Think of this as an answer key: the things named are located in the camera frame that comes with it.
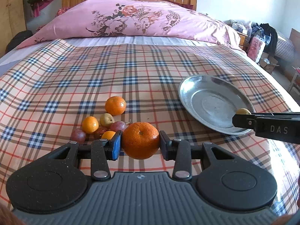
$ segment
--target black gripper pad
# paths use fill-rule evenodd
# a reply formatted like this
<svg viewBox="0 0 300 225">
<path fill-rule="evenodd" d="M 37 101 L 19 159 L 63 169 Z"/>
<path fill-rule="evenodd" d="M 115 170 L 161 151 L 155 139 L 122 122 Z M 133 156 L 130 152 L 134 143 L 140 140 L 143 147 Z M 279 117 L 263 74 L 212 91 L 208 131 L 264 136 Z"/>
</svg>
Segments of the black gripper pad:
<svg viewBox="0 0 300 225">
<path fill-rule="evenodd" d="M 166 172 L 116 172 L 108 181 L 93 183 L 82 200 L 64 211 L 13 213 L 26 225 L 268 225 L 276 218 L 270 208 L 218 210 L 201 200 L 190 183 L 172 180 Z"/>
</svg>

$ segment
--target small pear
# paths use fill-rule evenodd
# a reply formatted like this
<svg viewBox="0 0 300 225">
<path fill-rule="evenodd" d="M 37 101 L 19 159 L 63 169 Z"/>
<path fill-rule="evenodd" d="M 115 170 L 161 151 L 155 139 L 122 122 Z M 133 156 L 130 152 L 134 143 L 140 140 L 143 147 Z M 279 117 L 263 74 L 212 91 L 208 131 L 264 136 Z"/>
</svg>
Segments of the small pear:
<svg viewBox="0 0 300 225">
<path fill-rule="evenodd" d="M 115 120 L 109 113 L 104 113 L 100 116 L 100 124 L 103 127 L 109 128 L 114 122 Z"/>
<path fill-rule="evenodd" d="M 251 112 L 246 108 L 240 108 L 236 111 L 235 114 L 251 114 Z"/>
</svg>

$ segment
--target metal rivet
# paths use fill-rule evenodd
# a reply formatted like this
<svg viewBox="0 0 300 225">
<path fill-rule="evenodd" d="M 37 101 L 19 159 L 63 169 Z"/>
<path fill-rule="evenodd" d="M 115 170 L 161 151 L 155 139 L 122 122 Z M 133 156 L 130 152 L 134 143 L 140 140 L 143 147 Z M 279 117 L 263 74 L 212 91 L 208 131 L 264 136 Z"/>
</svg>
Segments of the metal rivet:
<svg viewBox="0 0 300 225">
<path fill-rule="evenodd" d="M 94 177 L 96 178 L 106 178 L 108 176 L 108 173 L 103 170 L 98 170 L 94 172 Z"/>
<path fill-rule="evenodd" d="M 175 172 L 175 176 L 180 179 L 186 179 L 190 176 L 190 173 L 188 171 L 177 171 Z"/>
</svg>

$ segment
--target pink box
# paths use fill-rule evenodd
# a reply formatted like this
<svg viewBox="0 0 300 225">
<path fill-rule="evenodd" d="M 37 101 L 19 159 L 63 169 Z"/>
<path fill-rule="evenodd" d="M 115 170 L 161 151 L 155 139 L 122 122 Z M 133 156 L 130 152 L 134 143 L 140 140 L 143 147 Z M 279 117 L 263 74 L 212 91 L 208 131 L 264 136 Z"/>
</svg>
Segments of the pink box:
<svg viewBox="0 0 300 225">
<path fill-rule="evenodd" d="M 250 57 L 254 62 L 258 63 L 265 45 L 266 44 L 260 38 L 253 37 L 249 46 L 248 57 Z"/>
</svg>

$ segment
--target pink comforter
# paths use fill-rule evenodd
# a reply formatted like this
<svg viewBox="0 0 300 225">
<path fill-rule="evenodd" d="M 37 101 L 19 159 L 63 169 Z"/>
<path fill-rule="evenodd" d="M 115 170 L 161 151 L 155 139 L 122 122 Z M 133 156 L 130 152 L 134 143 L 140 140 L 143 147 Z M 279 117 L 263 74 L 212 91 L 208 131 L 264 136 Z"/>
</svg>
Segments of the pink comforter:
<svg viewBox="0 0 300 225">
<path fill-rule="evenodd" d="M 87 0 L 54 18 L 17 48 L 45 40 L 100 36 L 166 36 L 226 45 L 239 50 L 230 26 L 160 0 Z"/>
</svg>

